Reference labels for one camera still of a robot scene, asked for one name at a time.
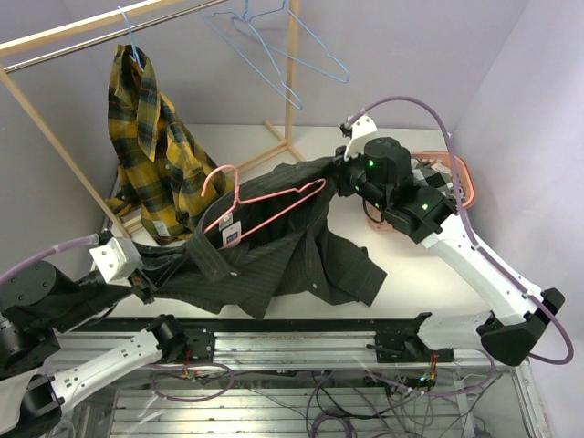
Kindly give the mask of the blue wire hanger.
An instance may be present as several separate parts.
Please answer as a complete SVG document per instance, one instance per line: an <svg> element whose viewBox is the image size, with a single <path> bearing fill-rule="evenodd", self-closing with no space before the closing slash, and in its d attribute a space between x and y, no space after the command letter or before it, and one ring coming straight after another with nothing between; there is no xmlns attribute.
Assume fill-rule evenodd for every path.
<svg viewBox="0 0 584 438"><path fill-rule="evenodd" d="M280 48L270 45L266 42L266 40L261 36L260 32L254 27L254 20L258 17L262 16L269 16L280 11L285 11L287 13L288 18L288 48L286 51L281 50ZM293 2L292 1L283 1L281 6L276 9L268 10L262 13L258 13L255 15L250 15L250 6L249 2L245 1L245 10L241 15L236 13L222 13L222 14L231 14L231 24L234 27L235 31L242 34L245 37L250 38L251 40L259 43L262 48L265 50L268 59L270 60L272 66L275 69L275 72L278 75L278 79L280 80L281 87L286 91L289 92L297 101L300 101L300 97L295 94L293 87L288 85L284 82L282 73L279 69L278 64L276 63L275 59L272 56L272 53L275 52L279 55L284 56L288 61L288 66L293 68L296 64L309 68L313 71L316 71L320 75L325 77L331 78L336 80L340 83L348 83L350 79L349 71L342 64L336 57L334 57L328 50L327 46L307 27L307 25L298 17L298 12L293 11ZM317 66L308 63L306 60L297 57L297 37L298 37L298 30L303 29L306 31L309 36L320 46L323 50L324 54L328 59L331 59L342 71L343 76L335 76L330 72L327 72Z"/></svg>

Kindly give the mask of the black white checkered shirt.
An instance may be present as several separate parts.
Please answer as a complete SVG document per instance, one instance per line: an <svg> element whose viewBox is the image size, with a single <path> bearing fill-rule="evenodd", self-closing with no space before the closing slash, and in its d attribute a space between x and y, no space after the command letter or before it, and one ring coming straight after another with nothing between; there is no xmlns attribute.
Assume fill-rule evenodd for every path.
<svg viewBox="0 0 584 438"><path fill-rule="evenodd" d="M411 158L412 177L416 183L437 189L444 196L454 199L455 189L452 172L440 162L421 161Z"/></svg>

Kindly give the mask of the dark green striped shirt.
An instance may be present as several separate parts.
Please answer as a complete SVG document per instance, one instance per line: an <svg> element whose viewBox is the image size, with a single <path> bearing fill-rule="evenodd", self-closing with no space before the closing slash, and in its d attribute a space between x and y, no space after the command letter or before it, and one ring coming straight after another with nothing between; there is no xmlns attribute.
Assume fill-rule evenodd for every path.
<svg viewBox="0 0 584 438"><path fill-rule="evenodd" d="M300 188L319 178L325 178L327 185L233 247L223 248L218 230L204 232L232 205L232 193L208 207L183 245L138 245L146 266L163 263L169 255L181 259L180 266L153 295L213 314L220 313L226 305L234 305L256 320L264 318L273 297L305 291L334 306L349 302L371 305L387 274L369 258L366 248L329 230L329 204L338 192L332 171L332 158L323 157L280 164L244 182L240 192L243 199ZM312 191L309 188L302 193L240 205L233 213L234 220L242 230L250 230Z"/></svg>

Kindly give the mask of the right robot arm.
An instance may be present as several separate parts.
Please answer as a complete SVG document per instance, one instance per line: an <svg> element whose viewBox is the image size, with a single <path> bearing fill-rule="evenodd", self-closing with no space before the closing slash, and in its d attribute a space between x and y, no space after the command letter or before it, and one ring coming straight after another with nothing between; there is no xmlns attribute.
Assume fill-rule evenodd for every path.
<svg viewBox="0 0 584 438"><path fill-rule="evenodd" d="M505 365L521 364L534 355L532 349L565 302L563 294L526 281L471 237L454 202L414 179L411 160L395 139L379 137L355 155L337 148L333 174L340 195L357 194L395 231L439 256L488 310L446 318L420 315L418 328L401 341L403 353L419 361L439 349L481 349Z"/></svg>

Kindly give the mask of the pink hanger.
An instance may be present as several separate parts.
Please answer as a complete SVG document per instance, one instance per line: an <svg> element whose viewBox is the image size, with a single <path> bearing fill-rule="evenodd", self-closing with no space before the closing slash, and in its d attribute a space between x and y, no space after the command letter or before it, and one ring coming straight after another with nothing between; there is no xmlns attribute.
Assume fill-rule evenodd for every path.
<svg viewBox="0 0 584 438"><path fill-rule="evenodd" d="M309 194L306 194L305 196L303 196L301 198L298 198L294 203L283 208L278 213L276 213L276 214L272 215L271 217L269 217L268 219L266 219L264 222L256 225L254 228L246 231L245 233L240 232L234 240L232 240L230 242L225 242L223 245L223 248L237 245L238 243L241 242L242 239L248 237L249 235L252 235L256 231L263 228L264 226L273 223L276 219L279 219L284 214L289 213L290 211L292 211L296 207L298 207L301 204L308 201L310 198L316 196L327 185L327 180L325 178L319 178L319 179L316 179L314 181L306 183L305 185L303 185L300 188L293 187L293 188L285 189L285 190L282 190L279 192L269 193L266 195L257 196L257 197L253 197L253 198L249 198L249 199L242 199L240 196L241 185L239 184L240 172L234 165L226 164L226 165L219 166L218 168L212 170L205 177L205 180L203 182L203 188L201 191L201 196L205 196L205 194L207 192L207 186L209 185L210 181L215 177L215 175L223 172L224 170L231 170L235 173L235 182L234 182L234 190L233 190L234 195L233 195L232 205L225 212L220 214L213 222L211 222L210 224L208 224L204 228L205 233L210 232L214 227L218 226L224 220L225 217L232 214L234 212L234 210L240 205L251 205L253 203L273 200L273 199L276 199L277 197L281 197L281 196L288 195L291 193L302 193L309 188L313 188L313 191Z"/></svg>

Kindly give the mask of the blue hanger checkered shirt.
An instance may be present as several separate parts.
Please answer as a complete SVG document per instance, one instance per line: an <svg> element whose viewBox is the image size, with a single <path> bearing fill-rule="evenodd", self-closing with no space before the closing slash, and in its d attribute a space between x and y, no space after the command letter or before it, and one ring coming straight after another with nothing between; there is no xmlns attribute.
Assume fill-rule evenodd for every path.
<svg viewBox="0 0 584 438"><path fill-rule="evenodd" d="M286 103L296 110L303 102L287 84L276 50L259 28L259 19L283 12L288 1L242 1L238 8L201 13L203 21Z"/></svg>

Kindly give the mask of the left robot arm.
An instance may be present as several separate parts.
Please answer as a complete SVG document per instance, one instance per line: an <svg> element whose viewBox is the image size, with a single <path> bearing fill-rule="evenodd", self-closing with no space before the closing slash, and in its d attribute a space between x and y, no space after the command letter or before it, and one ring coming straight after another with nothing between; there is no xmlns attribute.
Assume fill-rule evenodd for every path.
<svg viewBox="0 0 584 438"><path fill-rule="evenodd" d="M39 437L95 392L150 364L175 362L188 340L179 321L160 315L121 346L76 367L43 374L59 351L58 337L136 294L153 301L148 281L132 275L109 285L93 271L78 281L46 261L35 262L1 285L1 434Z"/></svg>

